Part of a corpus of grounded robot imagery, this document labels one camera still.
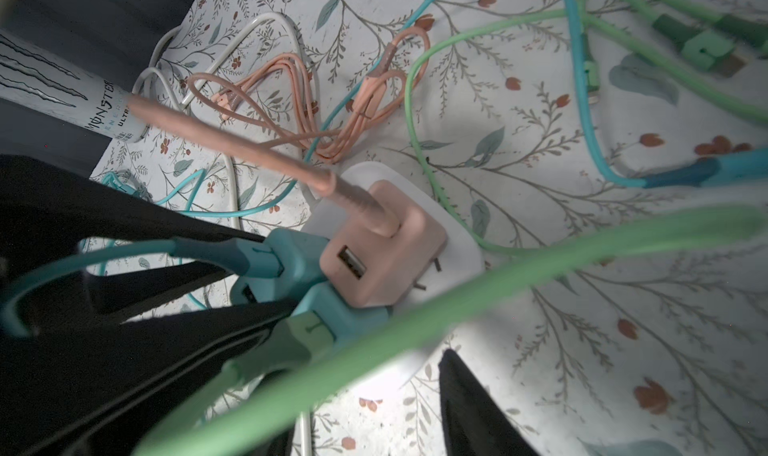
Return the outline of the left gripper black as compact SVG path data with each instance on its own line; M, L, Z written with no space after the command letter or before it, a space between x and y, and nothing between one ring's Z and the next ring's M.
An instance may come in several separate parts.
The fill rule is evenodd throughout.
M25 156L1 159L1 285L76 254L83 239L237 236ZM27 337L1 338L5 455L127 455L167 413L264 342L290 300L142 319L227 276L205 262L96 277L78 270L20 304Z

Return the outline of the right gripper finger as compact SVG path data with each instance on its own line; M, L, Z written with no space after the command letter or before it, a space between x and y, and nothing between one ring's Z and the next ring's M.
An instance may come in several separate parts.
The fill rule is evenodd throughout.
M442 430L448 455L533 455L487 391L452 349L439 362Z

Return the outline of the pink charger plug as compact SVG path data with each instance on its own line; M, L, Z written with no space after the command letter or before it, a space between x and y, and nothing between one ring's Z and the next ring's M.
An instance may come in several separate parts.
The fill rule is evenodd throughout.
M398 218L398 230L384 237L350 216L320 257L323 274L355 308L395 304L433 262L447 239L439 222L388 181L377 182L370 192Z

